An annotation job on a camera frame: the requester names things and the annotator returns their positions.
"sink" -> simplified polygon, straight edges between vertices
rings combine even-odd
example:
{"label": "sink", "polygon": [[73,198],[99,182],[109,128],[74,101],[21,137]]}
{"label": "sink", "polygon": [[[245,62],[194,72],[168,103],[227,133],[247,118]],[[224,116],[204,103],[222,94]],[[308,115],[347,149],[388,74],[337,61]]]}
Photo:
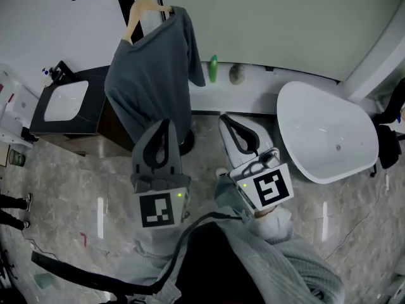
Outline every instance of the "sink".
{"label": "sink", "polygon": [[44,115],[45,122],[74,119],[83,103],[88,86],[88,81],[80,81],[57,87],[48,102]]}

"red object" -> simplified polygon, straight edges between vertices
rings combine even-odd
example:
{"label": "red object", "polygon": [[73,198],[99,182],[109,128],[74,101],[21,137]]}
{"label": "red object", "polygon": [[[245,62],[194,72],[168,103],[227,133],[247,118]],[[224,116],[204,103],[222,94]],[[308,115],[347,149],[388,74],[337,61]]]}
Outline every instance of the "red object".
{"label": "red object", "polygon": [[87,236],[84,233],[80,232],[80,235],[84,238],[84,247],[87,247]]}

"black countertop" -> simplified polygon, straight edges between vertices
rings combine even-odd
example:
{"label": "black countertop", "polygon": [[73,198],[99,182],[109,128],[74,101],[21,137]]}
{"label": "black countertop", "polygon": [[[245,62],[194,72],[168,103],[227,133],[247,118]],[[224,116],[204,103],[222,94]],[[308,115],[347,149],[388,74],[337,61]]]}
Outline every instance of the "black countertop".
{"label": "black countertop", "polygon": [[[56,122],[45,122],[44,115],[52,93],[60,85],[52,84],[44,88],[31,121],[30,131],[35,135],[46,134],[95,134],[103,111],[106,94],[104,80],[109,66],[92,68],[75,73],[78,81],[88,81],[89,86],[83,103],[75,118]],[[62,78],[61,83],[69,84],[69,80]]]}

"bathtub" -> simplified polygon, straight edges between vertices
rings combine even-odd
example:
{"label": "bathtub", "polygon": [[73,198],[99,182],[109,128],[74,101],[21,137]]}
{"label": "bathtub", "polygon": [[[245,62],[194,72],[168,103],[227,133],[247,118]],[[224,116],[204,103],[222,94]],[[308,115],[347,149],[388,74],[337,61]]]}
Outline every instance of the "bathtub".
{"label": "bathtub", "polygon": [[337,181],[377,161],[377,133],[364,110],[309,84],[283,86],[277,120],[295,166],[315,183]]}

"wooden hanger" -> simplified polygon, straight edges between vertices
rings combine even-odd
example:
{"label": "wooden hanger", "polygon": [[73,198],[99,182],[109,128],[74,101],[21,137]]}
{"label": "wooden hanger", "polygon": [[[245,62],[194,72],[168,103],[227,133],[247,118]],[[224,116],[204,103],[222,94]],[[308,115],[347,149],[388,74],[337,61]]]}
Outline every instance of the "wooden hanger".
{"label": "wooden hanger", "polygon": [[129,11],[129,21],[127,26],[127,31],[125,32],[122,39],[125,39],[129,43],[131,43],[131,35],[135,30],[135,27],[139,23],[140,18],[144,14],[145,10],[153,10],[153,11],[165,11],[165,12],[173,12],[173,8],[171,6],[161,6],[157,4],[153,0],[136,0],[131,10]]}

